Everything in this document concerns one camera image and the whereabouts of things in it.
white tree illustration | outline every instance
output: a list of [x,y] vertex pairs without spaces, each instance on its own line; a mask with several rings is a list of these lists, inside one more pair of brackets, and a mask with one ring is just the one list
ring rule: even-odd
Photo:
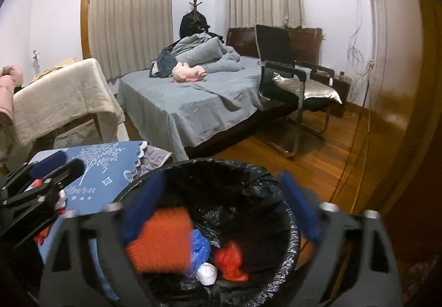
[[81,177],[81,185],[88,171],[94,166],[101,166],[103,172],[107,171],[109,163],[118,160],[118,154],[124,150],[124,147],[117,147],[118,142],[111,144],[94,145],[93,147],[82,148],[77,158],[85,163],[85,173]]

blue plastic bag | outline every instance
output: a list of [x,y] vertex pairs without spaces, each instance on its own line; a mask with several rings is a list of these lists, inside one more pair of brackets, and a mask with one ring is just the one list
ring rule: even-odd
[[187,277],[195,277],[196,272],[200,266],[207,262],[211,255],[211,244],[205,238],[200,230],[192,231],[192,256],[191,256],[191,271],[185,273]]

metal bolt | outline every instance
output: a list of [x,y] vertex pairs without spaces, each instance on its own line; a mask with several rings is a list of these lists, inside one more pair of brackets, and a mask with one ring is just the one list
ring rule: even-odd
[[324,211],[329,211],[329,212],[339,212],[339,207],[337,205],[335,205],[334,203],[330,203],[330,202],[321,202],[319,204],[319,207],[324,210]]
[[368,219],[378,219],[380,218],[381,214],[377,211],[373,211],[373,210],[365,210],[364,211],[364,216]]
[[104,207],[105,212],[114,212],[121,210],[123,208],[123,204],[121,202],[109,203]]
[[71,218],[73,218],[73,217],[75,217],[77,214],[75,213],[75,210],[67,210],[66,212],[65,212],[65,214],[63,215],[63,217],[65,218],[65,219],[71,219]]

pink jacket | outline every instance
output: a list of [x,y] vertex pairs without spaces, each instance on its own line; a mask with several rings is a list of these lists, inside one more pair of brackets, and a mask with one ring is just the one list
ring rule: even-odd
[[19,66],[5,66],[0,70],[0,126],[12,125],[14,115],[12,109],[12,98],[14,88],[22,86],[23,73]]

headboard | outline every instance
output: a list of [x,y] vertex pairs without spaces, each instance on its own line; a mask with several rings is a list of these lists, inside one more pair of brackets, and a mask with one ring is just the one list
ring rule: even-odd
[[[299,27],[288,30],[295,59],[318,64],[322,29]],[[255,28],[253,27],[230,28],[227,32],[226,45],[233,46],[242,56],[259,57],[256,48]]]

